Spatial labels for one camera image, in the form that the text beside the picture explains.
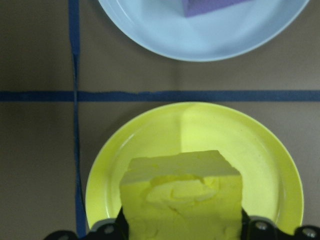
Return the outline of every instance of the blue tape line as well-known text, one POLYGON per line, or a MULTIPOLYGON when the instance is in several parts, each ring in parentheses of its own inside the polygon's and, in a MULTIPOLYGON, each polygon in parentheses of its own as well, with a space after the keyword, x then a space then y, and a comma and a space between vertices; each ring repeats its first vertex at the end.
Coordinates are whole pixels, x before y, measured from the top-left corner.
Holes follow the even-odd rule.
MULTIPOLYGON (((320 90, 78 91, 79 102, 319 102, 320 90)), ((73 102, 72 91, 0 91, 0 102, 73 102)))
POLYGON ((80 171, 80 139, 79 139, 79 116, 78 116, 78 79, 80 58, 80 22, 79 0, 68 1, 69 10, 69 38, 73 62, 73 132, 74 132, 74 161, 75 161, 75 220, 76 232, 79 238, 86 236, 86 211, 82 193, 80 171))

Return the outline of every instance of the yellow plate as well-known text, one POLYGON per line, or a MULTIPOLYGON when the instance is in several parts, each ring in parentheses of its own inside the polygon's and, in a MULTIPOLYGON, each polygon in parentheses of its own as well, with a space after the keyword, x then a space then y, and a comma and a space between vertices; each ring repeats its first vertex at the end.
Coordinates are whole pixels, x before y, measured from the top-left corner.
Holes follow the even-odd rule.
POLYGON ((303 191, 283 144, 261 123, 234 109, 181 102, 149 110, 122 126, 102 147, 86 188, 90 228, 120 210, 119 182, 132 158, 219 150, 243 177, 242 206, 292 234, 301 225, 303 191))

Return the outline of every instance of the sponge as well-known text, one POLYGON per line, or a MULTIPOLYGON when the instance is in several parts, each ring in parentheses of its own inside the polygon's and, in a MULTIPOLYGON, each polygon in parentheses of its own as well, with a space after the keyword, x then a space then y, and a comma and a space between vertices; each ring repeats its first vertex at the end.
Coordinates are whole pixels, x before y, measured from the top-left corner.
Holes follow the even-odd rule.
POLYGON ((182 4, 185 16, 192 17, 245 1, 249 0, 182 0, 182 4))
POLYGON ((120 182, 129 240, 236 240, 242 177, 216 150, 132 159, 120 182))

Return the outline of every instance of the plate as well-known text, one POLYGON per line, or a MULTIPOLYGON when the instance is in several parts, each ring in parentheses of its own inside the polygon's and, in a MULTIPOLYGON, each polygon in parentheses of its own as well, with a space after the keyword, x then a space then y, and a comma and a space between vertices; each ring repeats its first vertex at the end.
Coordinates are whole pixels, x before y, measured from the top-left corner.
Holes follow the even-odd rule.
POLYGON ((165 57, 208 62, 247 53, 283 31, 309 0, 251 0, 184 17, 182 0, 99 0, 129 38, 165 57))
POLYGON ((117 216, 120 180, 132 158, 207 150, 219 150, 240 171, 242 207, 249 215, 269 218, 287 233, 301 225, 302 183, 293 159, 277 137, 234 109, 181 102, 133 118, 102 147, 87 181, 89 226, 117 216))

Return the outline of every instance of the screw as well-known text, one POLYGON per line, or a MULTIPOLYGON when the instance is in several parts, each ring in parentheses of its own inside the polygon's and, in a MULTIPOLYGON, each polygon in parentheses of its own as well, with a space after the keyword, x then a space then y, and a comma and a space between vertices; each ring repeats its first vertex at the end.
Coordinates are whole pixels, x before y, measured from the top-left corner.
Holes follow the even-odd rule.
POLYGON ((257 221, 256 223, 255 223, 255 227, 257 228, 257 229, 259 229, 259 230, 266 230, 267 228, 268 228, 268 225, 265 223, 265 222, 263 222, 263 221, 257 221))
POLYGON ((309 238, 313 238, 313 239, 314 239, 314 238, 317 236, 316 231, 313 230, 312 228, 306 227, 306 228, 304 228, 304 229, 302 230, 302 232, 303 232, 304 235, 306 235, 306 236, 309 237, 309 238))
POLYGON ((114 230, 115 230, 115 227, 114 227, 114 226, 108 225, 108 226, 105 227, 104 233, 105 233, 105 234, 111 234, 111 233, 114 232, 114 230))

